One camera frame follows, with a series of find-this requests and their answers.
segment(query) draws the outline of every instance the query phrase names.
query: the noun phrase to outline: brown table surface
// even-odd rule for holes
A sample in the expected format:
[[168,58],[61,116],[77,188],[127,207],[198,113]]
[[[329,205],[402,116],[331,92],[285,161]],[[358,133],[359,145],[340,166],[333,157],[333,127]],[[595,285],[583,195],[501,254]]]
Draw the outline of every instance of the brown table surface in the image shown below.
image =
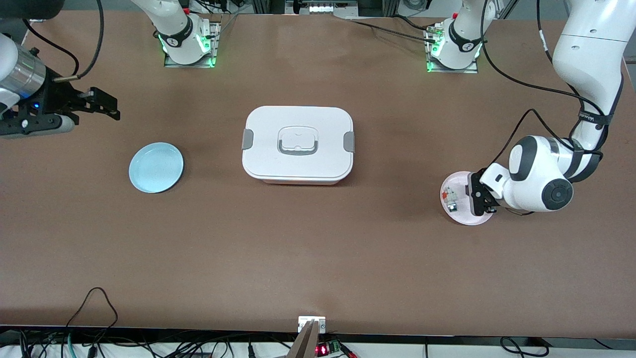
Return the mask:
[[[552,46],[562,26],[546,22]],[[36,28],[88,64],[96,12]],[[566,135],[575,99],[512,83],[483,58],[478,75],[426,73],[416,41],[329,16],[242,15],[215,69],[162,68],[152,32],[143,13],[107,13],[99,61],[74,84],[116,96],[120,122],[82,115],[70,134],[0,141],[0,323],[63,325],[101,286],[118,326],[294,331],[314,314],[341,333],[636,338],[629,81],[605,160],[566,209],[467,227],[444,214],[444,178],[487,165],[532,106]],[[488,37],[505,71],[567,89],[535,23],[496,21]],[[36,38],[26,46],[72,70]],[[333,187],[248,176],[242,130],[264,105],[348,111],[351,174]],[[547,135],[534,118],[526,134]],[[156,141],[176,145],[186,170],[144,194],[128,164]],[[111,320],[95,295],[75,323]]]

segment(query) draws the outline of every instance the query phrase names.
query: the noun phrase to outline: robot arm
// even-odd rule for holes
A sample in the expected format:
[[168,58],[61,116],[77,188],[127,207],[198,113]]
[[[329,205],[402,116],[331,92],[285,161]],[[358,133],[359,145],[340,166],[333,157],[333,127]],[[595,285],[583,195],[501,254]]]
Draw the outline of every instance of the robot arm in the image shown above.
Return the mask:
[[186,15],[178,0],[132,0],[155,26],[163,51],[176,63],[190,65],[210,53],[210,20]]
[[[210,23],[186,15],[177,0],[133,0],[155,25],[163,50],[177,64],[189,65],[212,51]],[[64,0],[6,1],[0,9],[9,16],[54,17]],[[120,119],[117,99],[95,87],[80,92],[46,67],[37,50],[27,51],[0,34],[0,136],[25,138],[64,133],[79,124],[76,111],[104,113]]]
[[450,69],[464,69],[473,62],[481,48],[481,11],[487,4],[483,31],[497,13],[494,0],[463,0],[457,17],[447,18],[440,27],[444,34],[431,56]]
[[568,138],[524,137],[512,148],[508,169],[493,163],[471,173],[473,214],[494,212],[500,204],[554,211],[570,202],[572,183],[589,177],[600,162],[598,150],[623,86],[623,51],[635,27],[636,0],[578,0],[572,4],[553,65],[559,77],[595,103],[601,113],[583,103]]
[[117,99],[95,87],[82,93],[69,82],[54,82],[58,77],[35,49],[27,51],[0,34],[0,136],[69,132],[80,120],[75,111],[103,113],[119,120]]

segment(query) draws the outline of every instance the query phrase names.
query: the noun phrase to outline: plate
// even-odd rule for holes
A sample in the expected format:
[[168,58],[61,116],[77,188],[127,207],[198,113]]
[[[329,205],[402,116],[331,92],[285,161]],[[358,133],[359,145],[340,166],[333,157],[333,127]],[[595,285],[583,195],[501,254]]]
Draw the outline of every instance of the plate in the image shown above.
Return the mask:
[[[466,195],[466,185],[468,185],[468,171],[458,171],[453,173],[444,180],[444,183],[441,185],[439,190],[439,200],[441,201],[441,205],[454,221],[457,221],[460,224],[474,226],[480,225],[488,221],[492,216],[492,213],[484,213],[482,216],[478,217],[473,215],[471,212],[471,200]],[[444,192],[444,188],[450,187],[455,194],[457,195],[457,211],[450,212],[444,203],[444,199],[442,198],[442,193]]]
[[147,193],[170,189],[183,174],[183,156],[169,143],[141,148],[130,161],[128,176],[135,188]]

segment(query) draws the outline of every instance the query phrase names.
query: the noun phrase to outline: mounting plate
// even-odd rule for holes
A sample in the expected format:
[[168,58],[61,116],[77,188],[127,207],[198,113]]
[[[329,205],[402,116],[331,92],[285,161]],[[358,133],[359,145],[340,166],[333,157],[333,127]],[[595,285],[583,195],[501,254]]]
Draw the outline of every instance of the mounting plate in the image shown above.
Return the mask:
[[433,39],[435,43],[425,42],[425,50],[426,50],[426,71],[427,72],[444,72],[444,73],[477,73],[477,57],[479,57],[479,51],[475,54],[475,58],[471,62],[471,64],[462,69],[452,69],[448,68],[441,64],[435,56],[432,55],[433,52],[439,52],[444,45],[444,30],[443,24],[438,22],[434,25],[435,31],[429,32],[424,31],[424,38]]
[[320,334],[327,333],[327,321],[319,316],[298,316],[298,333],[305,327],[307,321],[317,320],[320,322]]
[[196,61],[193,64],[178,64],[174,62],[167,54],[165,54],[163,60],[163,66],[166,68],[213,68],[216,65],[216,55],[219,50],[219,37],[221,35],[221,23],[219,22],[209,22],[210,23],[210,31],[204,31],[203,36],[211,35],[212,38],[209,40],[203,39],[203,43],[205,45],[209,45],[211,50],[207,54],[205,54],[199,61]]

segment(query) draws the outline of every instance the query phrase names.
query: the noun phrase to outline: light blue plate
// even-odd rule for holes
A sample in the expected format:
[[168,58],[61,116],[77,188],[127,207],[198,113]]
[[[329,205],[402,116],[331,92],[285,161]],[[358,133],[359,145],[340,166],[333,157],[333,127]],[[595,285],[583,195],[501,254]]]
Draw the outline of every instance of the light blue plate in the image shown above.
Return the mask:
[[183,156],[174,145],[152,143],[130,161],[128,176],[135,188],[149,193],[170,189],[183,174]]

